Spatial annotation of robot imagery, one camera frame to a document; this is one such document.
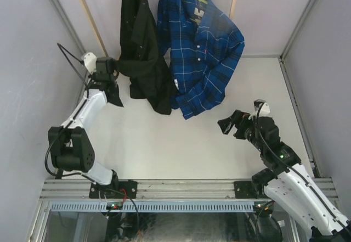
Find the shirt label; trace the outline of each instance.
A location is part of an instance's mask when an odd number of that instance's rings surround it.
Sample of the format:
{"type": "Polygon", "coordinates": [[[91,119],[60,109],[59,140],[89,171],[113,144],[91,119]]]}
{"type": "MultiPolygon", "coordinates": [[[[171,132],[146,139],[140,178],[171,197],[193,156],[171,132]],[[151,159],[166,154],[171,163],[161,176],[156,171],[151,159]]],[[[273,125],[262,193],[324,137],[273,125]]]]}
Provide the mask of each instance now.
{"type": "Polygon", "coordinates": [[[175,80],[174,80],[174,84],[175,84],[177,90],[179,90],[179,87],[178,87],[178,80],[175,79],[175,80]]]}
{"type": "Polygon", "coordinates": [[[194,10],[194,14],[197,15],[197,16],[200,16],[200,17],[203,17],[203,14],[205,12],[203,10],[198,10],[196,7],[195,7],[195,10],[194,10]]]}

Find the clothing tag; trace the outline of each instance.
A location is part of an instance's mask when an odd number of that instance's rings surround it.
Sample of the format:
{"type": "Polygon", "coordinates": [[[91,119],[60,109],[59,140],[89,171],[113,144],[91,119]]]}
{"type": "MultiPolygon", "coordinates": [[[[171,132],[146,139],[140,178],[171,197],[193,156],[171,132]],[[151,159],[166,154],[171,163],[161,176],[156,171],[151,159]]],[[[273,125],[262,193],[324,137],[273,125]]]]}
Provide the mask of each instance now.
{"type": "Polygon", "coordinates": [[[178,87],[178,80],[175,79],[175,80],[174,80],[174,84],[175,84],[177,90],[179,90],[179,87],[178,87]]]}
{"type": "Polygon", "coordinates": [[[194,14],[197,15],[197,16],[203,17],[204,11],[203,10],[198,10],[195,7],[194,14]]]}
{"type": "Polygon", "coordinates": [[[284,227],[285,226],[284,220],[278,221],[278,224],[279,224],[280,227],[284,227]]]}

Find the cable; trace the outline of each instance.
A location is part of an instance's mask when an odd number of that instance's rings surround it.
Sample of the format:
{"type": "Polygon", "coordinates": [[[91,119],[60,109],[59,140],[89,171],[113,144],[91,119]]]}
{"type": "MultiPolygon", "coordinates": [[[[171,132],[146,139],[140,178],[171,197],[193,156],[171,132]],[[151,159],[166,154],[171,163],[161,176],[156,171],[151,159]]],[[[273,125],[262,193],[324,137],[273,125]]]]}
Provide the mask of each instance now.
{"type": "Polygon", "coordinates": [[[60,43],[57,43],[57,46],[59,47],[60,51],[63,53],[63,55],[65,56],[66,60],[68,61],[68,63],[70,64],[70,66],[72,67],[72,69],[74,70],[74,72],[77,74],[77,76],[80,78],[80,80],[82,80],[83,84],[86,87],[86,90],[88,90],[88,84],[86,83],[86,81],[84,80],[84,78],[82,77],[81,74],[79,74],[78,70],[74,67],[73,63],[71,62],[71,60],[68,58],[67,54],[65,52],[67,52],[70,56],[72,56],[74,59],[76,59],[80,64],[84,65],[84,61],[79,60],[78,58],[76,58],[70,51],[68,51],[65,47],[63,47],[60,43]]]}
{"type": "MultiPolygon", "coordinates": [[[[84,61],[79,60],[77,57],[75,57],[70,51],[68,51],[65,47],[63,47],[60,43],[57,43],[57,46],[59,47],[60,51],[63,53],[63,55],[65,56],[66,60],[68,61],[68,63],[70,64],[70,66],[72,67],[72,69],[74,70],[74,72],[77,74],[77,76],[81,79],[81,81],[83,82],[86,90],[87,90],[87,98],[84,100],[83,104],[81,105],[81,107],[78,109],[78,111],[76,112],[76,114],[73,116],[72,120],[60,131],[60,133],[58,134],[58,136],[50,143],[48,150],[46,151],[45,154],[45,169],[46,171],[56,177],[56,173],[52,172],[48,166],[48,157],[49,157],[49,153],[51,151],[51,148],[53,147],[54,143],[61,137],[61,135],[66,131],[66,129],[73,123],[73,121],[76,119],[77,115],[81,112],[81,110],[83,109],[83,107],[85,106],[86,102],[89,99],[89,88],[88,88],[88,84],[86,83],[86,81],[84,80],[84,78],[81,76],[81,74],[79,74],[78,70],[74,67],[73,63],[71,62],[71,60],[68,58],[68,56],[66,55],[66,52],[72,56],[74,59],[76,59],[80,64],[84,64],[84,61]]],[[[73,176],[73,175],[81,175],[87,179],[89,179],[88,177],[84,176],[83,174],[79,173],[79,172],[74,172],[74,173],[69,173],[68,175],[63,175],[62,177],[67,177],[67,176],[73,176]]]]}
{"type": "Polygon", "coordinates": [[[65,226],[65,225],[64,225],[64,221],[62,220],[61,213],[60,213],[60,212],[57,212],[57,214],[59,215],[61,226],[63,226],[64,228],[68,228],[68,226],[65,226]]]}
{"type": "MultiPolygon", "coordinates": [[[[301,179],[305,182],[306,186],[309,187],[311,189],[311,191],[317,196],[317,198],[320,200],[320,202],[323,204],[323,206],[325,207],[325,209],[327,209],[327,211],[330,213],[330,215],[335,219],[337,219],[337,216],[333,213],[333,211],[328,207],[328,205],[323,201],[322,197],[318,194],[318,192],[313,188],[313,186],[311,186],[310,182],[308,180],[306,180],[305,177],[303,177],[303,175],[301,173],[299,173],[297,170],[295,170],[293,167],[291,167],[290,165],[288,165],[287,163],[285,163],[284,161],[282,161],[278,155],[276,155],[274,153],[274,151],[270,148],[270,146],[268,145],[268,143],[264,140],[262,134],[261,134],[261,130],[259,128],[259,124],[258,124],[258,118],[259,118],[259,113],[263,107],[263,105],[266,103],[261,104],[261,106],[258,108],[257,111],[257,117],[255,119],[256,122],[256,129],[258,130],[259,136],[261,137],[261,140],[263,141],[264,145],[268,148],[268,150],[278,159],[278,161],[280,161],[284,166],[288,167],[289,169],[291,169],[291,171],[293,171],[294,173],[296,173],[299,177],[301,177],[301,179]]],[[[351,237],[351,232],[347,229],[347,227],[340,221],[340,220],[336,220],[336,222],[342,226],[342,228],[344,228],[347,233],[350,235],[351,237]]]]}
{"type": "Polygon", "coordinates": [[[116,191],[116,190],[112,190],[112,189],[109,189],[109,188],[107,188],[106,190],[111,191],[111,192],[115,192],[115,193],[117,193],[117,194],[122,194],[122,195],[124,195],[125,197],[127,197],[127,198],[132,202],[132,204],[134,205],[135,211],[136,211],[136,213],[137,213],[137,227],[138,227],[138,230],[139,230],[139,228],[140,228],[140,223],[139,223],[139,212],[138,212],[138,207],[137,207],[137,205],[135,204],[135,202],[133,201],[133,199],[130,198],[128,195],[122,193],[122,192],[119,192],[119,191],[116,191]]]}
{"type": "Polygon", "coordinates": [[[280,225],[279,225],[278,221],[277,221],[273,216],[271,216],[270,219],[272,219],[273,222],[274,222],[274,223],[276,224],[276,226],[278,227],[279,236],[280,236],[280,241],[282,242],[284,238],[283,238],[283,233],[282,233],[282,231],[281,231],[281,228],[280,228],[280,225]]]}
{"type": "Polygon", "coordinates": [[[259,216],[261,215],[261,213],[263,212],[263,210],[269,205],[269,204],[273,204],[274,203],[274,201],[269,201],[269,202],[266,202],[265,204],[264,204],[264,206],[262,206],[262,209],[261,209],[261,211],[259,212],[259,214],[258,214],[258,216],[257,216],[257,218],[256,218],[256,220],[255,220],[255,222],[254,222],[254,232],[255,232],[255,235],[256,235],[256,238],[257,238],[257,241],[259,242],[259,238],[258,238],[258,233],[257,233],[257,223],[258,223],[258,219],[259,219],[259,216]]]}
{"type": "Polygon", "coordinates": [[[125,189],[121,189],[121,191],[124,192],[124,198],[123,198],[123,202],[122,202],[124,204],[124,202],[127,200],[127,197],[126,197],[127,192],[125,189]]]}

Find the shirt collar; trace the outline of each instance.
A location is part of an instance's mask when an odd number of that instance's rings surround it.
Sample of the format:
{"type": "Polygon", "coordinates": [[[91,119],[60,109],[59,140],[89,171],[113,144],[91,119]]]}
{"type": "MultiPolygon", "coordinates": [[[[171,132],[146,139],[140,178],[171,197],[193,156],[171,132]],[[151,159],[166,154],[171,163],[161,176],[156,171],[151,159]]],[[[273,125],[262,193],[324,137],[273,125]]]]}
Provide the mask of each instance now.
{"type": "MultiPolygon", "coordinates": [[[[217,10],[217,7],[214,5],[212,0],[206,0],[206,1],[207,1],[206,8],[204,10],[204,14],[199,26],[210,26],[212,23],[213,17],[215,15],[215,12],[217,10]]],[[[179,5],[179,10],[180,10],[180,21],[182,22],[183,27],[186,27],[187,19],[186,19],[185,10],[183,7],[184,4],[182,0],[177,0],[177,3],[179,5]]]]}

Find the glass panel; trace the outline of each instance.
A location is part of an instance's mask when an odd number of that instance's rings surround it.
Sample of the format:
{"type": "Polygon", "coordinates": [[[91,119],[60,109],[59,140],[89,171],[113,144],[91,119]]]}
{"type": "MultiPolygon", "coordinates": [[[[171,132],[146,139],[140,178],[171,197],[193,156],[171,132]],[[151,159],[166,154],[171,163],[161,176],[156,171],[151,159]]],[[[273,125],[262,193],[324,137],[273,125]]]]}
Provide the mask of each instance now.
{"type": "MultiPolygon", "coordinates": [[[[253,213],[140,213],[139,232],[134,213],[51,212],[44,241],[257,241],[255,223],[253,213]]],[[[291,226],[284,212],[260,217],[259,241],[280,242],[282,236],[294,242],[291,226]]]]}
{"type": "Polygon", "coordinates": [[[50,212],[45,242],[104,242],[107,219],[100,212],[50,212]]]}

